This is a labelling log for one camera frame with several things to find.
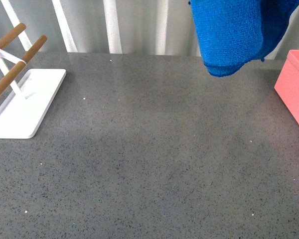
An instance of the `white base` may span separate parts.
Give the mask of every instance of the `white base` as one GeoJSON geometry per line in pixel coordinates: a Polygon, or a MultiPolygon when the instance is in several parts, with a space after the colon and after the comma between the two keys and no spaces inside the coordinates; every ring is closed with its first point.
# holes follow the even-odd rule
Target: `white base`
{"type": "Polygon", "coordinates": [[[25,99],[12,91],[0,106],[0,138],[32,138],[66,75],[64,69],[31,69],[18,86],[25,99]]]}

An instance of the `gray countertop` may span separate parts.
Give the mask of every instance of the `gray countertop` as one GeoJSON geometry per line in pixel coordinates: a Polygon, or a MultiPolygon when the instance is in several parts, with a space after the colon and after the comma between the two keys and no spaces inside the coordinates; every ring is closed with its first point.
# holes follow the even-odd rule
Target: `gray countertop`
{"type": "Polygon", "coordinates": [[[282,66],[38,53],[67,76],[34,138],[0,139],[0,238],[299,239],[282,66]]]}

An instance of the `blue cloth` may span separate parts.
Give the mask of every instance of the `blue cloth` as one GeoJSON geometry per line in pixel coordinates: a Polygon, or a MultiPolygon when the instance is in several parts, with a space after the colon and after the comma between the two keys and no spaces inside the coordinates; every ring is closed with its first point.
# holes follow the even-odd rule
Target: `blue cloth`
{"type": "Polygon", "coordinates": [[[278,45],[299,0],[191,0],[200,52],[209,73],[234,74],[278,45]]]}

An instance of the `pink container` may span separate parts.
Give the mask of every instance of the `pink container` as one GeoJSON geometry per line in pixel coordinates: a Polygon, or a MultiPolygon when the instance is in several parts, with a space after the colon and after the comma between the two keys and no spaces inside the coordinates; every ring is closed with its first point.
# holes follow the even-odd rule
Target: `pink container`
{"type": "Polygon", "coordinates": [[[299,124],[299,50],[291,50],[275,90],[299,124]]]}

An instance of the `wooden dowel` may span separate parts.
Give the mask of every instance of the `wooden dowel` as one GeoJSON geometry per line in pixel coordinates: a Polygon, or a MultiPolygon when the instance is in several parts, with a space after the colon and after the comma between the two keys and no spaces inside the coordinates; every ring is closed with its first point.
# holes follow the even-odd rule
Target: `wooden dowel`
{"type": "Polygon", "coordinates": [[[38,52],[38,50],[40,50],[40,48],[46,42],[46,40],[47,38],[45,35],[40,36],[39,39],[33,44],[33,46],[25,53],[25,55],[22,57],[22,60],[26,63],[29,63],[32,57],[38,52]]]}
{"type": "Polygon", "coordinates": [[[19,23],[14,29],[8,32],[3,38],[0,39],[0,49],[4,49],[9,45],[20,33],[25,30],[25,25],[23,23],[19,23]]]}
{"type": "MultiPolygon", "coordinates": [[[[42,35],[34,43],[34,45],[24,54],[22,60],[26,63],[32,59],[32,57],[38,52],[42,45],[46,42],[46,36],[42,35]]],[[[0,95],[11,84],[11,82],[18,76],[18,74],[25,68],[26,64],[23,61],[16,63],[12,69],[0,80],[0,95]]]]}

